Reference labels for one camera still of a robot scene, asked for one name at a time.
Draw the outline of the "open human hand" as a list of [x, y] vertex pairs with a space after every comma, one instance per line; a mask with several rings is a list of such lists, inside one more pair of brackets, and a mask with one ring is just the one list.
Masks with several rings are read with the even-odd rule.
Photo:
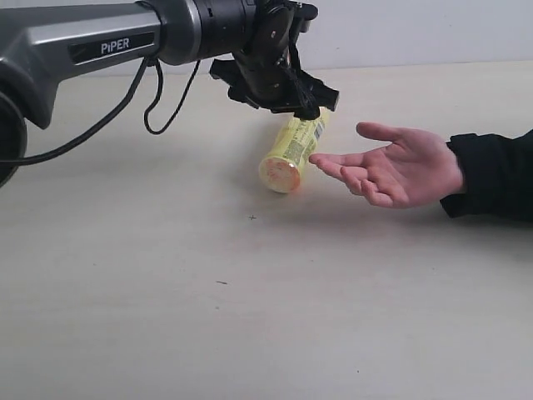
[[417, 208], [466, 190], [457, 156], [438, 135], [375, 122], [359, 122], [356, 132], [386, 145], [366, 152], [314, 153], [309, 162], [372, 206]]

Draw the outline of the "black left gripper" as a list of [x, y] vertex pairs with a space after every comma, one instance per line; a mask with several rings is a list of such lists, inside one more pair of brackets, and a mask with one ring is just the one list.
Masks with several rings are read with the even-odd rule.
[[228, 85], [227, 96], [271, 113], [294, 113], [302, 121], [335, 111], [340, 93], [302, 69], [296, 42], [318, 17], [318, 8], [297, 1], [255, 1], [250, 37], [232, 52], [231, 60], [216, 59], [209, 74]]

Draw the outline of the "black sleeved forearm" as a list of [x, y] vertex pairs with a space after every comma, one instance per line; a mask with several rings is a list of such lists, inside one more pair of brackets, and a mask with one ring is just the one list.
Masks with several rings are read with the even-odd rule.
[[450, 218], [491, 216], [532, 221], [532, 132], [509, 138], [458, 134], [447, 147], [464, 177], [463, 191], [441, 199]]

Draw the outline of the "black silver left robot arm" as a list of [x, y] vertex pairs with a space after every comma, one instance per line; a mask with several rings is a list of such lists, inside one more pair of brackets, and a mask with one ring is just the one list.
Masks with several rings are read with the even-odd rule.
[[[297, 40], [317, 17], [297, 1], [136, 1], [1, 11], [1, 180], [57, 158], [108, 125], [144, 72], [210, 60], [231, 100], [302, 120], [335, 110], [339, 93], [301, 67]], [[140, 59], [125, 97], [86, 132], [27, 156], [27, 124], [48, 128], [59, 84]]]

